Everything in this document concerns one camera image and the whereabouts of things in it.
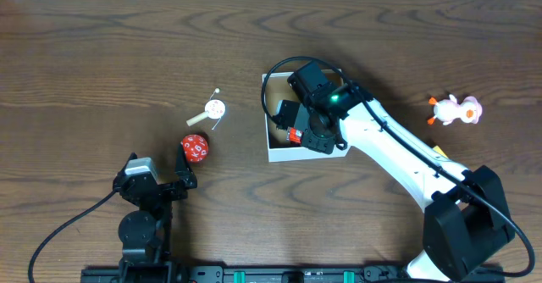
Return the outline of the red toy truck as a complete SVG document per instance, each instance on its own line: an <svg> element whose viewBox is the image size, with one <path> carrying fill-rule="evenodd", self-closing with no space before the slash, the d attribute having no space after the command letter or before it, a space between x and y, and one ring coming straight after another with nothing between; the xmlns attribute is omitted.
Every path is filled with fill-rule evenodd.
<svg viewBox="0 0 542 283"><path fill-rule="evenodd" d="M287 140L291 143L301 145L303 132L301 130L289 127L287 129Z"/></svg>

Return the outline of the colourful puzzle cube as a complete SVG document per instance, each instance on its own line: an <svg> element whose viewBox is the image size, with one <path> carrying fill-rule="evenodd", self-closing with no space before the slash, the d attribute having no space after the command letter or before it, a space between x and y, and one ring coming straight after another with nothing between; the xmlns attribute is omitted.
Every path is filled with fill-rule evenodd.
<svg viewBox="0 0 542 283"><path fill-rule="evenodd" d="M435 155L434 155L435 158L448 159L447 155L442 151L442 149L439 146L434 146L433 151L435 152Z"/></svg>

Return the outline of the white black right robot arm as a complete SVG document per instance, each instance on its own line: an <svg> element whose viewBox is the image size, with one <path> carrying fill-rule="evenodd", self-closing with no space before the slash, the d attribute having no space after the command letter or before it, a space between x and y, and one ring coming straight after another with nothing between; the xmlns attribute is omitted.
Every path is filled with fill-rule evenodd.
<svg viewBox="0 0 542 283"><path fill-rule="evenodd" d="M317 153L359 149L395 178L424 213L423 251L406 267L416 279L466 279L516 232L498 175L437 153L391 118L358 84L331 81L311 60L287 79L295 101L274 120L288 139Z"/></svg>

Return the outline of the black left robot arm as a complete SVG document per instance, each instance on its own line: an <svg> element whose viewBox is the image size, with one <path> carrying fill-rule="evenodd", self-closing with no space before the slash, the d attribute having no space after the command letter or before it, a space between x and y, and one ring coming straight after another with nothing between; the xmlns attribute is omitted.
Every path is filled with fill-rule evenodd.
<svg viewBox="0 0 542 283"><path fill-rule="evenodd" d="M186 282L185 267L171 257L172 202L187 198L187 191L197 187L196 176L179 145L174 172L177 180L160 184L151 158L132 153L113 180L113 190L137 210L123 217L118 235L123 243L120 283Z"/></svg>

